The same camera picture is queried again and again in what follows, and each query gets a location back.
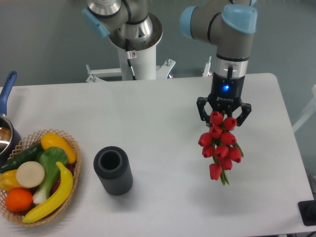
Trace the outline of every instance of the red tulip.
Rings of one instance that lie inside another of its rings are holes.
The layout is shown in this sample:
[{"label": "red tulip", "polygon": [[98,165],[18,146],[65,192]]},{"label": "red tulip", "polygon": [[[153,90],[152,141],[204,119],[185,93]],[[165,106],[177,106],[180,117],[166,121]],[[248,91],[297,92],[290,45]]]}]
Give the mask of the red tulip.
[{"label": "red tulip", "polygon": [[203,147],[202,155],[204,156],[204,158],[211,157],[214,155],[214,153],[215,153],[214,146]]},{"label": "red tulip", "polygon": [[198,141],[198,144],[201,147],[206,147],[209,146],[213,141],[213,137],[211,136],[211,134],[209,132],[203,133]]},{"label": "red tulip", "polygon": [[209,174],[211,176],[211,179],[218,180],[222,174],[222,167],[220,167],[217,164],[210,164],[209,165]]},{"label": "red tulip", "polygon": [[224,159],[219,159],[218,162],[224,170],[231,170],[233,167],[232,160],[229,159],[229,157],[225,157]]},{"label": "red tulip", "polygon": [[224,119],[224,128],[226,130],[233,130],[237,125],[237,120],[233,117],[227,117]]},{"label": "red tulip", "polygon": [[209,133],[213,138],[220,138],[223,133],[223,129],[220,126],[213,125],[211,126]]},{"label": "red tulip", "polygon": [[235,160],[236,163],[240,163],[241,162],[241,158],[238,158]]},{"label": "red tulip", "polygon": [[223,118],[224,116],[220,112],[213,111],[211,113],[210,123],[213,125],[221,125],[223,122]]},{"label": "red tulip", "polygon": [[229,149],[229,158],[237,163],[241,162],[241,151],[238,147],[232,147]]},{"label": "red tulip", "polygon": [[235,145],[237,140],[234,135],[232,135],[230,132],[224,132],[221,135],[221,142],[226,145]]},{"label": "red tulip", "polygon": [[225,145],[220,145],[215,149],[215,157],[218,159],[224,159],[228,156],[229,148]]}]

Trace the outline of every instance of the wicker basket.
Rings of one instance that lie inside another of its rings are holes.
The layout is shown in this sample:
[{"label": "wicker basket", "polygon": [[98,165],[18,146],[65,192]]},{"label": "wicker basket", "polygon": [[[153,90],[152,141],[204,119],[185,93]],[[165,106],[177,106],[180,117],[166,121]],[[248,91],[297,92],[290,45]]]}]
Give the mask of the wicker basket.
[{"label": "wicker basket", "polygon": [[56,134],[60,135],[61,137],[63,137],[71,145],[71,147],[74,149],[74,151],[76,153],[77,161],[76,161],[76,166],[75,166],[75,170],[74,170],[74,172],[75,172],[74,186],[73,186],[73,189],[71,190],[69,197],[55,212],[53,212],[51,215],[49,215],[43,219],[40,219],[39,221],[30,223],[30,224],[24,224],[22,222],[23,213],[12,213],[6,209],[4,203],[5,203],[5,198],[6,198],[8,192],[0,189],[0,213],[2,213],[3,216],[8,219],[8,221],[14,222],[20,226],[26,226],[26,227],[37,226],[37,225],[44,224],[44,223],[54,219],[68,205],[69,201],[71,200],[71,198],[74,194],[74,191],[75,191],[77,183],[78,183],[78,178],[79,178],[80,171],[81,171],[80,149],[79,149],[79,146],[78,146],[77,142],[75,141],[75,139],[64,131],[58,131],[58,130],[51,129],[51,130],[44,130],[44,131],[35,132],[33,135],[29,135],[28,137],[24,138],[24,140],[20,141],[19,145],[17,145],[15,147],[15,150],[12,151],[12,154],[10,155],[9,158],[16,156],[17,154],[19,154],[23,150],[25,150],[25,149],[31,147],[32,145],[40,142],[41,137],[48,132],[56,133]]}]

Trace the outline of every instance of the gray floor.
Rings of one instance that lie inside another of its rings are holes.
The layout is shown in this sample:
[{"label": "gray floor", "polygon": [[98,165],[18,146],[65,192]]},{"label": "gray floor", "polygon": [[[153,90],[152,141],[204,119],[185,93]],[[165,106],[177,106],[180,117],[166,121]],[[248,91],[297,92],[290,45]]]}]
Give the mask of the gray floor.
[{"label": "gray floor", "polygon": [[[171,58],[177,62],[175,77],[200,76],[216,48],[184,37],[179,19],[187,6],[208,1],[149,2],[164,30],[157,64]],[[85,6],[86,0],[0,0],[0,86],[12,70],[19,74],[16,85],[33,85],[84,82],[86,64],[92,70],[118,68],[109,40],[97,38],[83,21]],[[257,32],[247,73],[277,76],[293,124],[316,84],[316,0],[258,0],[255,7]],[[308,176],[316,173],[315,124],[316,114],[295,134]]]}]

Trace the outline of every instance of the table surface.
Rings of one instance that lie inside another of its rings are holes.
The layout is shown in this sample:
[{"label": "table surface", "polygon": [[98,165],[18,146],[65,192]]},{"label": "table surface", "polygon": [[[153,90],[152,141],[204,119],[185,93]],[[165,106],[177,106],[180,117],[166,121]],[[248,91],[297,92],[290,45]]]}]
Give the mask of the table surface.
[{"label": "table surface", "polygon": [[[208,128],[196,100],[211,78],[16,86],[8,118],[22,137],[38,130],[71,134],[82,173],[68,208],[55,220],[23,228],[0,218],[0,235],[248,237],[315,231],[297,203],[313,199],[277,79],[246,75],[242,99],[253,111],[233,134],[244,158],[209,178],[211,158],[197,144]],[[132,189],[106,193],[93,159],[106,146],[126,151]]]}]

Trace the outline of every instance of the pot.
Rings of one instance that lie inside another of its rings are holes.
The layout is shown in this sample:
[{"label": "pot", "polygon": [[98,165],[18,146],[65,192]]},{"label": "pot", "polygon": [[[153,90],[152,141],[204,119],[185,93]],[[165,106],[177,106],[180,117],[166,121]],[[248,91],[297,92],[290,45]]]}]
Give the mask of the pot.
[{"label": "pot", "polygon": [[6,117],[7,101],[17,73],[10,72],[0,94],[0,167],[8,160],[15,146],[21,141],[20,134]]}]

